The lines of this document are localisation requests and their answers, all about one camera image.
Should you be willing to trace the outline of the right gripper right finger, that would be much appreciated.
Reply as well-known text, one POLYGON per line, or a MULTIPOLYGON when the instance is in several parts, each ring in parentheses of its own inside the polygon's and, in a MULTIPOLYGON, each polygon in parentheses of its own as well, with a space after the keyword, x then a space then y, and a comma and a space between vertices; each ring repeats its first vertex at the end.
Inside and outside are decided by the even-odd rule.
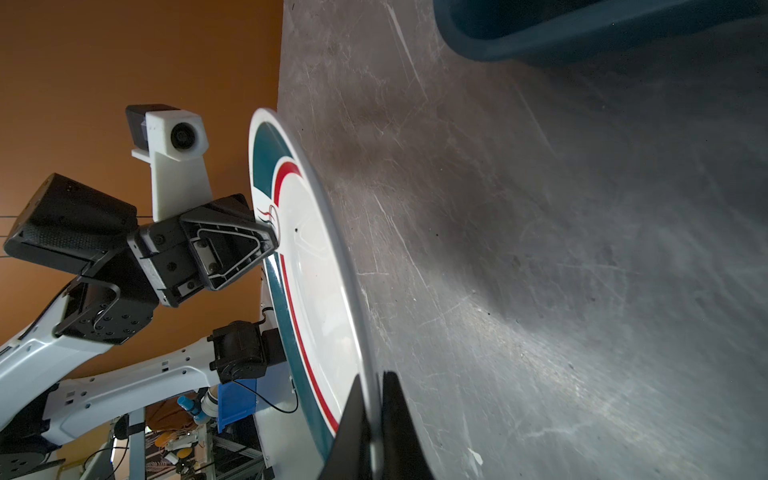
POLYGON ((382 383, 383 479, 433 480, 395 372, 385 371, 382 383))

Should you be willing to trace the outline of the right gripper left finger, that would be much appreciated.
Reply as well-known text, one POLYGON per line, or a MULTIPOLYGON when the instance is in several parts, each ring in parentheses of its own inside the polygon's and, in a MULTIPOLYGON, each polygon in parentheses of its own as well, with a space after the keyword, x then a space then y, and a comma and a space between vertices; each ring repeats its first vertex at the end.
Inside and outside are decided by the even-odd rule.
POLYGON ((370 423, 366 415, 361 381, 356 377, 330 454, 318 479, 371 479, 370 437, 370 423))

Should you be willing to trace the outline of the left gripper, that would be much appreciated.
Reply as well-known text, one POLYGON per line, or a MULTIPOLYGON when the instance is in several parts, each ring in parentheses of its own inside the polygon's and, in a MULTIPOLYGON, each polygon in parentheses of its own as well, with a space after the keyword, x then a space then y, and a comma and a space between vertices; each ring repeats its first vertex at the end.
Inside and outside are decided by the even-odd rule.
POLYGON ((275 228, 242 194, 140 227, 135 206, 63 175, 50 175, 17 217, 4 251, 73 274, 52 334, 120 345, 155 309, 220 291, 275 252, 275 228))

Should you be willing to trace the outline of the white plate green red rim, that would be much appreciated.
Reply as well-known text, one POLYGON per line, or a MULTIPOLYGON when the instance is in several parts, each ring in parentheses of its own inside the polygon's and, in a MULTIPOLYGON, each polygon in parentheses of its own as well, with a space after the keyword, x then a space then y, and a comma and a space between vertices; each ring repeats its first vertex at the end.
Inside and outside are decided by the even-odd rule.
POLYGON ((248 153, 254 214, 277 236, 264 269, 309 433, 329 457, 358 385, 370 432, 362 447, 371 478, 379 479, 381 397, 355 270, 326 191, 297 136, 271 109, 253 114, 248 153))

